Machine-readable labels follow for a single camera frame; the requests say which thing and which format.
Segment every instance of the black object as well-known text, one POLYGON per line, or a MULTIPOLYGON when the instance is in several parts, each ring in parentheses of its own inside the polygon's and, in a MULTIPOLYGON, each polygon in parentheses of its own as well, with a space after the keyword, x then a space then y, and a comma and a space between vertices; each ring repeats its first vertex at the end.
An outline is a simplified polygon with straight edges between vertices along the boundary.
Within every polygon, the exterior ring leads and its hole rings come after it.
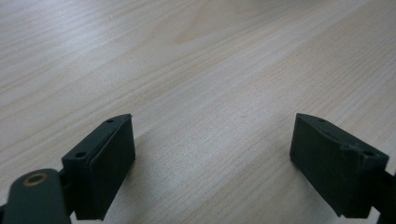
POLYGON ((329 121, 297 114, 290 158, 337 216, 396 223, 396 178, 385 171, 389 156, 329 121))
POLYGON ((11 186, 1 224, 104 219, 134 161, 131 115, 108 119, 62 157, 64 169, 33 171, 11 186))

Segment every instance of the light wood surface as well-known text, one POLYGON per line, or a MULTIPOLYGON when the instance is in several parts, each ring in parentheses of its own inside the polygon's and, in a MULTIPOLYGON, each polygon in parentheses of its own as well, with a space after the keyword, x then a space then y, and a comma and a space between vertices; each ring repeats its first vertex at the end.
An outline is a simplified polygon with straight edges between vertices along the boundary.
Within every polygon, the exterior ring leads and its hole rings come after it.
MULTIPOLYGON (((396 1, 0 3, 0 203, 103 120, 137 159, 103 223, 375 223, 336 216, 290 162, 297 112, 390 155, 396 1)), ((75 221, 74 223, 101 223, 75 221)))

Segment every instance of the table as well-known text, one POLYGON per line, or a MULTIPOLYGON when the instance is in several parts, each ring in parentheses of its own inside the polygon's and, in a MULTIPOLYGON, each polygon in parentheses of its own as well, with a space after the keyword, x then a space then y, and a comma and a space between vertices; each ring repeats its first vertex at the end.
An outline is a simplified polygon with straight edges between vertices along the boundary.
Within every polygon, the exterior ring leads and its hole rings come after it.
MULTIPOLYGON (((390 155, 396 2, 4 1, 0 203, 19 176, 133 114, 136 161, 103 223, 339 218, 290 162, 297 112, 390 155)), ((74 223, 102 223, 75 221, 74 223)))

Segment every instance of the wooden table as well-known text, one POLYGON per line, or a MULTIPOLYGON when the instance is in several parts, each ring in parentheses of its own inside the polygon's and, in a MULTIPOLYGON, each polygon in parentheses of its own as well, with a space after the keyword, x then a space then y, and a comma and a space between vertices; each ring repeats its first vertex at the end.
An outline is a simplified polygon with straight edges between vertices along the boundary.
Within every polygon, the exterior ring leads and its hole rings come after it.
POLYGON ((306 113, 389 154, 394 174, 395 11, 391 0, 3 1, 0 203, 16 178, 60 170, 103 120, 131 113, 137 158, 103 223, 375 223, 374 209, 337 217, 289 150, 306 113))

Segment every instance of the round hole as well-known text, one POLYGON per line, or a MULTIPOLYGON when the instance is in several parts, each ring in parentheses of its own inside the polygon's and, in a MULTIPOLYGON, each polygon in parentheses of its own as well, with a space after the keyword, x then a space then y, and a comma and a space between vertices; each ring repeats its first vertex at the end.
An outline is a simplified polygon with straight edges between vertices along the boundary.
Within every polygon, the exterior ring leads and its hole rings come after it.
POLYGON ((30 175, 23 180, 23 185, 26 187, 32 187, 43 183, 49 176, 44 173, 30 175))
POLYGON ((371 151, 363 151, 364 156, 375 156, 375 154, 371 151))
POLYGON ((87 155, 87 153, 79 152, 78 154, 76 154, 76 158, 83 158, 83 157, 85 157, 85 155, 87 155))

